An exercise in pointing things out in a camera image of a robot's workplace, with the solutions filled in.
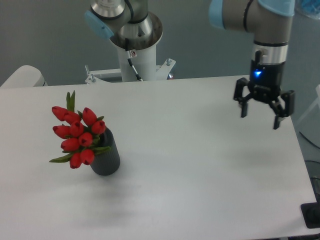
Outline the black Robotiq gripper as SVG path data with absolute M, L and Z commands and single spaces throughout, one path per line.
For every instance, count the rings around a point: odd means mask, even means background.
M 294 90 L 280 90 L 285 63 L 258 64 L 254 60 L 250 63 L 249 80 L 242 77 L 236 81 L 233 99 L 238 101 L 241 108 L 241 118 L 247 116 L 248 101 L 256 101 L 268 104 L 273 110 L 275 117 L 273 129 L 280 127 L 281 121 L 294 113 L 295 97 Z M 249 93 L 243 96 L 244 88 Z

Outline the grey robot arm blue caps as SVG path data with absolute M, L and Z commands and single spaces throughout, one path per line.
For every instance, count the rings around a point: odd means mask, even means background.
M 212 26 L 254 35 L 249 78 L 236 81 L 233 99 L 242 117 L 251 99 L 269 105 L 274 129 L 294 112 L 295 92 L 281 89 L 294 12 L 293 0 L 213 0 L 208 9 Z M 146 0 L 92 0 L 84 19 L 97 36 L 116 47 L 123 82 L 168 77 L 169 70 L 156 67 L 163 25 Z

